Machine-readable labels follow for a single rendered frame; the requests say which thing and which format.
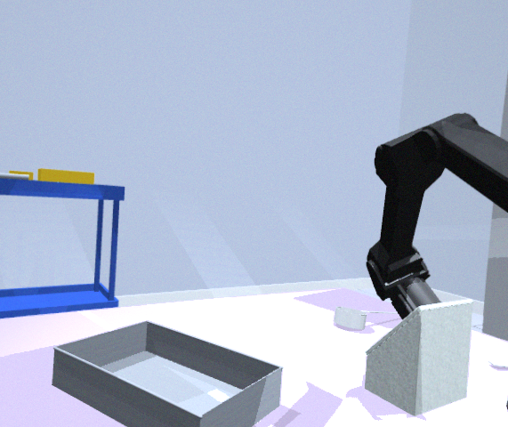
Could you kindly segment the silver saucepan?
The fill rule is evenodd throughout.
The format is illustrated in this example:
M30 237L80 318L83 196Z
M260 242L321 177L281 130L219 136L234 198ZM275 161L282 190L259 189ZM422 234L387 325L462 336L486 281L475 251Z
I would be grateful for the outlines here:
M341 326L347 326L356 329L364 329L367 318L367 314L365 312L398 314L398 312L365 311L365 310L354 310L345 307L336 307L334 322Z

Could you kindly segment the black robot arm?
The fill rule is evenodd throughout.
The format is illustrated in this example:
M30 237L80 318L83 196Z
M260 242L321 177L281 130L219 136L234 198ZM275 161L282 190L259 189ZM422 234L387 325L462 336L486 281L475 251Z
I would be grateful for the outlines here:
M425 282L431 274L413 240L423 194L445 167L508 213L508 141L476 121L457 113L376 148L375 171L386 192L367 269L378 297L391 299L402 320L419 306L441 303Z

